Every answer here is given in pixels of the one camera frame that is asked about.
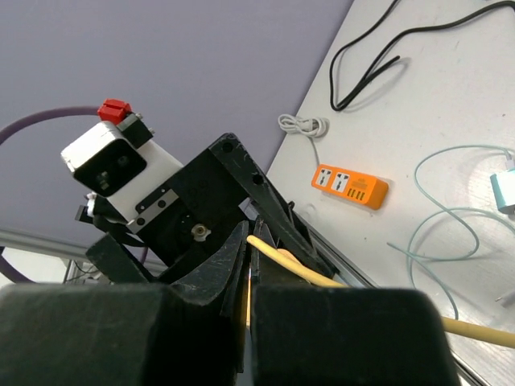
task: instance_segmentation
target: white charging cable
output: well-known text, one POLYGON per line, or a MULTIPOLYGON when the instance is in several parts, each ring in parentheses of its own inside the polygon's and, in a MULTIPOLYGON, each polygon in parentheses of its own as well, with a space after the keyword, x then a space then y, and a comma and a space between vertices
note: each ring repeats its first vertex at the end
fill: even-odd
POLYGON ((309 138, 321 138, 329 129, 327 118, 294 117, 289 114, 280 115, 278 118, 279 127, 288 134, 300 133, 309 138))

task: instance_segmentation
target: power outlet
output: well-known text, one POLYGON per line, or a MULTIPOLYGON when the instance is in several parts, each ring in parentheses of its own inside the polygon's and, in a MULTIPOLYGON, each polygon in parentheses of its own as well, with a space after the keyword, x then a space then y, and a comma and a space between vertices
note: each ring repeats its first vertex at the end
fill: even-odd
POLYGON ((316 184, 321 187, 326 187, 329 183, 329 179, 331 178, 332 171, 329 169, 322 169, 319 173, 318 178, 316 179, 316 184))
POLYGON ((349 175, 345 173, 338 173, 335 177, 335 180, 332 182, 331 189, 333 191, 338 191, 339 193, 343 193, 345 190, 345 187, 348 183, 349 175))

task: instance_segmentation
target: light blue cable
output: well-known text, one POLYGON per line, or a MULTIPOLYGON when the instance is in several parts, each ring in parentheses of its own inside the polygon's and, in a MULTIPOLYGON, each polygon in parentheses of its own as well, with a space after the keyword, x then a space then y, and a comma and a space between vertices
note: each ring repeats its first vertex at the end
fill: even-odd
POLYGON ((425 157, 415 167, 414 174, 413 174, 415 186, 418 188, 418 190, 423 195, 426 196, 427 199, 429 199, 434 205, 439 207, 441 209, 441 211, 437 211, 436 213, 426 217, 416 227, 414 232, 411 234, 410 241, 408 242, 408 246, 407 246, 406 249, 402 249, 402 248, 399 248, 396 245, 393 245, 391 243, 387 243, 388 246, 390 246, 390 247, 392 247, 392 248, 394 248, 394 249, 398 250, 399 252, 404 253, 406 255, 406 268, 407 268, 407 271, 408 271, 408 277, 410 278, 410 283, 411 283, 411 285, 414 288, 416 288, 416 285, 415 285, 414 276, 413 276, 413 262, 418 263, 429 274, 429 276, 431 276, 431 278, 433 278, 433 280, 435 280, 438 283, 438 285, 442 288, 443 292, 447 295, 447 298, 449 299, 449 302, 452 305, 452 309, 454 310, 455 319, 459 318, 459 312, 458 312, 458 307, 456 306, 455 300, 454 300, 454 298, 451 295, 451 291, 449 290, 449 287, 445 283, 443 283, 438 278, 436 273, 434 273, 431 269, 429 269, 429 267, 427 267, 423 263, 423 261, 422 261, 422 260, 429 260, 429 261, 462 261, 462 260, 466 260, 466 259, 472 257, 478 251, 478 249, 480 247, 480 239, 477 236, 476 232, 474 231, 474 229, 472 229, 472 227, 469 224, 467 224, 467 222, 465 222, 465 220, 463 220, 461 217, 456 215, 454 212, 455 211, 469 211, 469 212, 474 212, 474 213, 480 213, 480 214, 488 217, 489 219, 496 220, 499 223, 503 224, 505 227, 507 227, 515 235, 515 227, 513 225, 511 225, 511 223, 509 223, 508 221, 503 219, 502 217, 496 216, 494 213, 492 213, 490 211, 484 211, 483 209, 477 209, 477 208, 474 208, 474 207, 446 207, 445 205, 443 205, 439 201, 437 201, 432 195, 427 193, 427 191, 424 190, 424 188, 420 185, 420 182, 418 181, 418 171, 419 171, 420 167, 425 162, 429 161, 431 158, 436 157, 437 155, 439 155, 441 153, 446 153, 448 151, 458 150, 458 149, 500 150, 500 151, 502 151, 502 153, 505 155, 506 159, 508 159, 508 160, 512 159, 511 153, 515 153, 515 150, 508 149, 508 148, 501 147, 501 146, 461 145, 461 146, 447 147, 446 149, 439 150, 439 151, 437 151, 437 152, 435 152, 433 154, 430 154, 427 157, 425 157), (414 239, 418 235, 418 232, 420 231, 422 226, 425 223, 427 223, 427 221, 431 220, 433 217, 436 217, 436 216, 441 215, 443 213, 447 213, 449 216, 451 216, 452 218, 457 220, 460 224, 462 224, 471 233, 472 237, 474 238, 474 242, 475 242, 474 248, 470 252, 465 253, 462 256, 457 256, 457 257, 423 256, 423 255, 418 255, 417 253, 411 252, 411 245, 413 244, 414 239))

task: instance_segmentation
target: wire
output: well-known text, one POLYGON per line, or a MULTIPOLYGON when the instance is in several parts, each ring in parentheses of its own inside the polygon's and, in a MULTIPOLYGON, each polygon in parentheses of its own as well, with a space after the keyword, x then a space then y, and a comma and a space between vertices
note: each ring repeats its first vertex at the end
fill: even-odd
MULTIPOLYGON (((97 115, 98 107, 95 106, 73 106, 59 109, 44 110, 18 119, 10 125, 0 130, 0 145, 7 141, 28 126, 35 125, 43 121, 62 117, 76 117, 81 115, 97 115)), ((20 273, 15 267, 3 257, 0 251, 0 273, 14 283, 33 283, 31 279, 20 273)))
POLYGON ((0 247, 0 273, 13 283, 34 283, 6 260, 3 256, 5 249, 6 247, 0 247))
MULTIPOLYGON (((70 261, 70 263, 73 263, 75 265, 75 267, 77 268, 77 270, 81 271, 82 273, 77 275, 77 276, 75 276, 75 277, 70 277, 69 279, 64 279, 63 283, 66 283, 66 282, 72 281, 72 280, 76 280, 76 279, 80 279, 81 277, 84 277, 86 275, 92 275, 92 274, 95 274, 97 272, 100 272, 100 270, 97 269, 97 267, 95 267, 94 265, 92 265, 87 271, 84 271, 75 260, 70 261)), ((68 275, 68 272, 69 272, 69 267, 71 267, 71 265, 68 266, 68 269, 66 271, 67 275, 68 275)))
POLYGON ((319 152, 316 149, 315 138, 323 137, 329 130, 329 120, 327 118, 302 118, 294 117, 290 114, 280 115, 278 118, 278 124, 282 131, 288 134, 300 133, 305 137, 308 137, 313 150, 315 151, 316 165, 320 164, 319 152))
POLYGON ((397 245, 394 245, 392 243, 387 243, 387 245, 391 248, 394 248, 398 250, 401 253, 404 253, 406 255, 406 269, 408 272, 408 277, 410 279, 410 284, 416 288, 415 282, 414 282, 414 273, 413 273, 413 263, 417 263, 422 269, 424 269, 429 276, 438 283, 438 285, 442 288, 443 292, 446 294, 447 298, 449 299, 449 302, 452 305, 452 309, 454 312, 455 319, 459 318, 459 311, 458 306, 455 303, 454 298, 451 295, 451 291, 449 290, 449 287, 439 279, 439 277, 434 273, 429 267, 427 267, 426 264, 424 264, 425 261, 463 261, 467 260, 474 256, 474 254, 479 250, 480 248, 480 238, 477 236, 476 231, 461 217, 459 217, 457 214, 455 214, 456 211, 468 211, 471 213, 479 213, 483 216, 488 217, 489 219, 498 221, 499 223, 503 224, 514 236, 515 236, 515 227, 511 225, 508 221, 504 220, 500 216, 496 216, 490 211, 485 211, 483 209, 477 209, 474 207, 446 207, 439 201, 437 201, 431 194, 429 194, 420 184, 418 181, 418 172, 420 171, 420 168, 424 163, 429 161, 430 159, 436 157, 437 155, 440 155, 442 153, 446 153, 453 150, 462 150, 462 149, 488 149, 488 150, 499 150, 503 153, 503 155, 506 157, 507 160, 512 159, 511 153, 515 153, 515 150, 507 149, 501 146, 491 146, 491 145, 461 145, 461 146, 453 146, 453 147, 447 147, 446 149, 442 149, 439 151, 434 152, 433 154, 428 155, 425 157, 422 161, 418 163, 418 165, 414 169, 414 183, 417 189, 427 198, 429 199, 434 205, 439 207, 441 210, 437 211, 436 213, 433 213, 432 215, 426 217, 413 231, 411 234, 410 240, 408 241, 408 245, 406 249, 399 248, 397 245), (420 229, 431 219, 433 219, 436 216, 442 215, 442 214, 448 214, 451 216, 454 220, 458 221, 461 225, 467 229, 467 231, 472 235, 472 238, 474 239, 474 247, 467 253, 457 256, 457 257, 439 257, 439 256, 427 256, 427 255, 420 255, 417 253, 414 253, 411 250, 411 247, 414 243, 415 237, 420 232, 420 229))
POLYGON ((77 268, 77 269, 78 269, 79 271, 81 271, 82 273, 86 273, 86 274, 87 274, 87 273, 91 273, 91 272, 92 272, 92 268, 89 268, 87 271, 84 271, 84 270, 80 267, 79 263, 77 263, 75 260, 73 261, 73 263, 75 264, 75 268, 77 268))
POLYGON ((354 39, 352 42, 344 45, 342 48, 340 48, 336 54, 333 56, 331 60, 331 65, 329 66, 329 88, 330 88, 330 97, 331 97, 331 108, 335 111, 343 111, 345 110, 351 102, 356 98, 363 89, 369 85, 370 82, 372 82, 375 78, 377 78, 380 74, 382 74, 387 69, 391 68, 395 62, 401 59, 401 56, 397 55, 393 57, 392 59, 388 60, 385 64, 382 64, 379 68, 377 67, 379 63, 382 61, 382 59, 385 57, 385 55, 389 52, 389 50, 398 43, 399 40, 401 40, 403 37, 415 33, 421 33, 421 32, 434 32, 434 31, 443 31, 446 29, 454 28, 457 26, 460 26, 462 24, 465 24, 474 18, 477 18, 481 16, 482 14, 487 14, 488 12, 492 10, 497 10, 504 7, 510 7, 515 11, 515 2, 514 1, 503 1, 503 2, 496 2, 493 4, 490 4, 489 6, 485 6, 481 8, 480 10, 477 10, 476 12, 473 12, 469 14, 468 16, 465 16, 464 18, 461 18, 459 20, 456 20, 452 23, 445 23, 445 24, 439 24, 437 26, 428 26, 428 27, 415 27, 410 28, 408 30, 405 30, 395 36, 392 40, 389 41, 388 44, 379 52, 379 55, 376 56, 376 59, 373 60, 372 64, 370 64, 369 68, 366 70, 365 74, 361 77, 361 79, 358 81, 356 86, 351 90, 351 92, 343 98, 341 101, 336 101, 335 96, 335 81, 334 81, 334 67, 336 64, 336 61, 339 57, 342 57, 344 54, 344 51, 353 46, 354 44, 360 42, 362 39, 370 35, 376 28, 378 28, 385 20, 388 18, 388 16, 392 13, 395 6, 399 3, 400 0, 393 0, 393 2, 390 4, 386 12, 379 18, 379 20, 363 35, 359 36, 357 39, 354 39))
POLYGON ((297 264, 300 264, 300 261, 297 260, 297 257, 293 256, 293 253, 291 253, 290 251, 288 251, 287 249, 282 249, 282 248, 279 248, 278 251, 280 253, 282 253, 282 255, 288 259, 288 260, 291 260, 297 264))
MULTIPOLYGON (((247 242, 282 267, 290 270, 292 273, 297 274, 310 283, 328 288, 348 287, 348 285, 339 283, 338 281, 334 281, 328 277, 320 275, 319 273, 288 259, 277 249, 258 239, 256 236, 248 236, 247 242)), ((515 334, 510 332, 500 331, 486 326, 478 326, 473 323, 462 322, 460 320, 454 320, 445 317, 442 317, 442 323, 443 329, 451 334, 461 335, 467 338, 480 340, 482 342, 496 344, 499 346, 515 348, 515 334)))

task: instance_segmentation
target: red connector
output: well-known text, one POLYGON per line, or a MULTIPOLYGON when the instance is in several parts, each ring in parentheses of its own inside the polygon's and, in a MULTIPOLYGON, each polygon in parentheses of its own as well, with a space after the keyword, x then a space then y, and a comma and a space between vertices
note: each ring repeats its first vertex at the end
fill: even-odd
POLYGON ((118 99, 106 99, 98 109, 98 116, 102 121, 109 121, 115 125, 122 122, 129 113, 132 113, 130 105, 118 99))

